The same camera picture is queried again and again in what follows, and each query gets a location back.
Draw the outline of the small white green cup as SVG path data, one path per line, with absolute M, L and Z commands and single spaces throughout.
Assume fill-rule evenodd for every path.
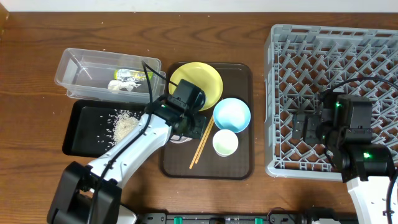
M 222 129 L 213 136 L 212 145 L 217 155 L 228 157 L 237 150 L 239 140 L 234 132 L 228 129 Z

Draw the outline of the light blue bowl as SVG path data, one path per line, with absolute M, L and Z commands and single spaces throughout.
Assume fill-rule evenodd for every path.
M 240 133 L 249 126 L 251 111 L 244 101 L 237 98 L 225 98 L 216 104 L 213 118 L 219 129 Z

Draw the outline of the green snack wrapper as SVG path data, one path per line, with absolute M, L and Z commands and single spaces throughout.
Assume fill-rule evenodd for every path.
M 114 79 L 122 82 L 142 82 L 146 81 L 147 78 L 150 80 L 153 77 L 152 72 L 143 72 L 130 69 L 118 69 L 114 71 Z

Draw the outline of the white tissue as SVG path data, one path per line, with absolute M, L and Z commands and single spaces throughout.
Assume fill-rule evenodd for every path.
M 108 89 L 112 91 L 133 91 L 133 89 L 140 87 L 140 83 L 134 81 L 123 82 L 121 80 L 111 80 L 108 83 Z

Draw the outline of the rice pile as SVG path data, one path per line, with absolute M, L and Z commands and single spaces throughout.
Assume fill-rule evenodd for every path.
M 105 144 L 105 150 L 111 149 L 123 140 L 137 125 L 140 112 L 113 109 L 99 115 L 99 134 L 97 143 Z

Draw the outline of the white bowl with rice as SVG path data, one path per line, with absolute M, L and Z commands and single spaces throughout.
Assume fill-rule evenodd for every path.
M 191 138 L 188 138 L 186 136 L 178 136 L 178 135 L 173 135 L 169 141 L 174 143 L 174 144 L 181 144 L 181 143 L 185 143 L 188 141 L 191 141 Z

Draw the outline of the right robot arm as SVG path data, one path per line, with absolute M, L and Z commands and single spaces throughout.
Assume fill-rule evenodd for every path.
M 393 223 L 397 169 L 387 146 L 372 142 L 371 100 L 331 90 L 319 100 L 317 112 L 294 114 L 292 137 L 333 154 L 330 163 L 347 185 L 359 223 Z

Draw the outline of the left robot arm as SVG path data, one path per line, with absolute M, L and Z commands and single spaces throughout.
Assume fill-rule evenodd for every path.
M 206 118 L 199 111 L 205 103 L 205 92 L 184 79 L 172 94 L 151 100 L 119 144 L 86 166 L 72 162 L 65 168 L 47 223 L 136 223 L 137 215 L 121 204 L 122 189 L 173 136 L 202 138 Z

